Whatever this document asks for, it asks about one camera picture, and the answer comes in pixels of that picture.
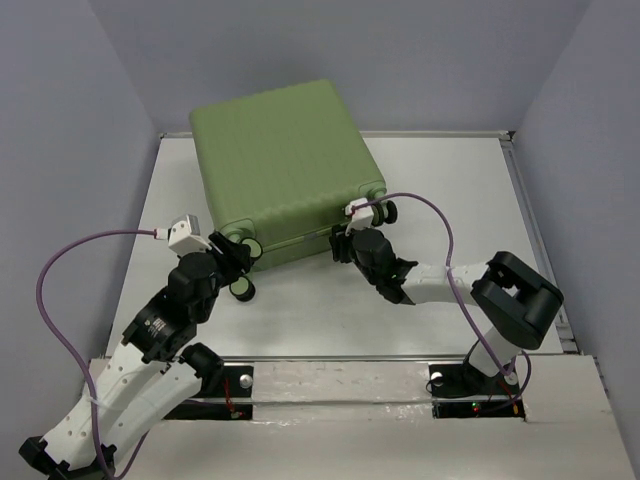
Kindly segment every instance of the gray wall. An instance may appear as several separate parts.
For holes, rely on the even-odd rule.
[[[637,0],[595,1],[516,147],[571,325],[601,362],[640,477],[638,25]]]
[[[0,14],[0,477],[39,479],[18,447],[75,403],[79,370],[42,324],[38,272],[80,236],[137,225],[155,130],[86,0],[7,0]],[[51,271],[45,301],[85,358],[106,341],[128,240]]]
[[[151,118],[330,78],[363,129],[516,129],[589,0],[90,0]]]

